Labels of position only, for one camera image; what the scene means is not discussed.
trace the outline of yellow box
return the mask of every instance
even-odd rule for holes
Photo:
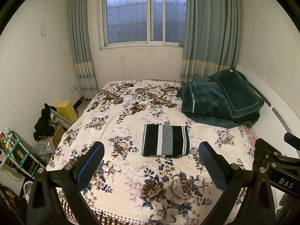
[[[61,114],[64,118],[70,120],[71,122],[74,123],[78,120],[78,116],[70,101],[60,101],[56,104],[55,107],[59,114]]]

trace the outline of bed sheet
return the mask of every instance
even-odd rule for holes
[[[103,224],[199,225],[222,191],[212,182],[197,152],[207,141],[229,163],[251,170],[253,149],[242,127],[225,129],[200,124],[181,112],[179,82],[134,80],[110,82],[64,134],[47,170],[74,164],[95,141],[105,155],[86,189],[85,201]],[[144,124],[187,126],[189,155],[143,157]],[[245,195],[242,189],[227,223]],[[67,216],[76,221],[63,191]]]

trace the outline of folded striped towel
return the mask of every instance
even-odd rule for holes
[[[181,157],[190,150],[186,126],[145,124],[143,133],[143,156]]]

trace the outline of screw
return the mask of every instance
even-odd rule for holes
[[[43,167],[40,167],[40,168],[37,170],[38,173],[42,173],[43,171],[44,171],[44,168],[43,168]]]
[[[65,165],[64,168],[65,168],[66,170],[70,170],[72,167],[73,167],[72,164],[67,164],[67,165]]]
[[[233,170],[237,170],[239,168],[239,166],[235,163],[232,163],[230,166]]]
[[[266,172],[266,169],[264,167],[260,167],[259,170],[260,170],[261,173],[265,173]]]

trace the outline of plastic bag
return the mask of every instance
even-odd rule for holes
[[[37,155],[52,154],[55,152],[55,147],[52,143],[52,138],[39,141],[32,149]]]

